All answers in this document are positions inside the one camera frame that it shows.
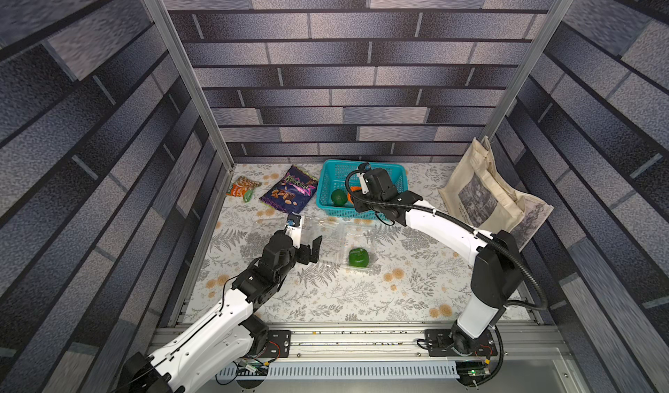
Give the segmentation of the green fruit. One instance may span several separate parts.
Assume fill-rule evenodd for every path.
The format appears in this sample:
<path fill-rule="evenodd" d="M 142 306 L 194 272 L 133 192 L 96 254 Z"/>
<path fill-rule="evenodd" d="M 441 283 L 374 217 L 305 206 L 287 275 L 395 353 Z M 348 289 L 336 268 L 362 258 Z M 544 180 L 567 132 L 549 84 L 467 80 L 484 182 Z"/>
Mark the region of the green fruit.
<path fill-rule="evenodd" d="M 348 202 L 348 193 L 343 189 L 336 189 L 331 193 L 330 199 L 336 207 L 344 207 Z"/>
<path fill-rule="evenodd" d="M 348 252 L 348 265 L 355 268 L 367 268 L 369 266 L 369 252 L 365 248 L 353 248 Z"/>

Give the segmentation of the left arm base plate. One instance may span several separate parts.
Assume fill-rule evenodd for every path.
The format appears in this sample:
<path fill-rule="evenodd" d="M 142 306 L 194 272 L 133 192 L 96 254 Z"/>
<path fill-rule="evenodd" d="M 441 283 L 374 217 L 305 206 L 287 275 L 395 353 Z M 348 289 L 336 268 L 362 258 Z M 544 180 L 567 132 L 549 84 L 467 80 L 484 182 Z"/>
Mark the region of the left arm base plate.
<path fill-rule="evenodd" d="M 253 347 L 250 356 L 265 361 L 288 358 L 293 332 L 290 330 L 270 330 L 262 347 Z"/>

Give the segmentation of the clear plastic container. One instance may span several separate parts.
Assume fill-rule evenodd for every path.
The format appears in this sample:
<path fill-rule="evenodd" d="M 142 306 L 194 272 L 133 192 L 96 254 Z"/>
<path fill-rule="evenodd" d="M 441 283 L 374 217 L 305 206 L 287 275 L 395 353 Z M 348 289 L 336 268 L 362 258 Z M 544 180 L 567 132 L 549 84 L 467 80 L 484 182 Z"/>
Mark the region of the clear plastic container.
<path fill-rule="evenodd" d="M 345 225 L 336 219 L 308 217 L 302 231 L 302 242 L 313 243 L 322 237 L 319 263 L 341 266 L 344 264 Z"/>
<path fill-rule="evenodd" d="M 379 227 L 362 224 L 341 224 L 337 229 L 336 247 L 330 257 L 332 264 L 346 271 L 356 271 L 369 275 L 381 272 Z"/>

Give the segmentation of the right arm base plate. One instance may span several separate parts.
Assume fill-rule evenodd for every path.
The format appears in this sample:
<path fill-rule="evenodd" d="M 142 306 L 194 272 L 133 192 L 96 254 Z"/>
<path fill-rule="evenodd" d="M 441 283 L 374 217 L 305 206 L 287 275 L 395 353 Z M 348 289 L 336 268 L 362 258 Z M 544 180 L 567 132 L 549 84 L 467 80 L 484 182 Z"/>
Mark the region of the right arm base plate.
<path fill-rule="evenodd" d="M 498 356 L 497 335 L 490 330 L 486 330 L 476 340 L 469 339 L 459 330 L 455 335 L 451 334 L 451 330 L 425 330 L 423 338 L 416 340 L 416 345 L 426 350 L 430 357 L 491 358 Z"/>

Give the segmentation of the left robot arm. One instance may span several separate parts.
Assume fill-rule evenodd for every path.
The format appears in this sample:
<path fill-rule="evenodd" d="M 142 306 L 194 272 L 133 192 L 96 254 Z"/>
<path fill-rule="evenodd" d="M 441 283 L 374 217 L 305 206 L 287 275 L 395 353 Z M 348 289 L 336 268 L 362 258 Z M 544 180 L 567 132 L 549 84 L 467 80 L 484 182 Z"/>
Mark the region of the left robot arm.
<path fill-rule="evenodd" d="M 254 313 L 282 287 L 298 263 L 319 261 L 322 237 L 300 243 L 291 227 L 275 232 L 205 316 L 171 342 L 123 366 L 116 392 L 196 392 L 221 370 L 268 343 L 268 326 Z"/>

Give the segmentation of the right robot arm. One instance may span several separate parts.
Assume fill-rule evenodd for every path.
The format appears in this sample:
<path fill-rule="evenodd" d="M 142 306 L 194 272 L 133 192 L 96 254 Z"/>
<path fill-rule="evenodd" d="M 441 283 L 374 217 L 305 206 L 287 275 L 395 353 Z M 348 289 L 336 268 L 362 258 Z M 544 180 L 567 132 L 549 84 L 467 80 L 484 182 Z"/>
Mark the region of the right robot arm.
<path fill-rule="evenodd" d="M 547 309 L 546 293 L 522 261 L 510 233 L 477 229 L 438 210 L 419 194 L 401 193 L 386 169 L 371 168 L 368 163 L 347 175 L 345 188 L 358 213 L 373 211 L 426 234 L 468 262 L 471 298 L 451 328 L 451 343 L 461 355 L 470 354 L 509 307 Z"/>

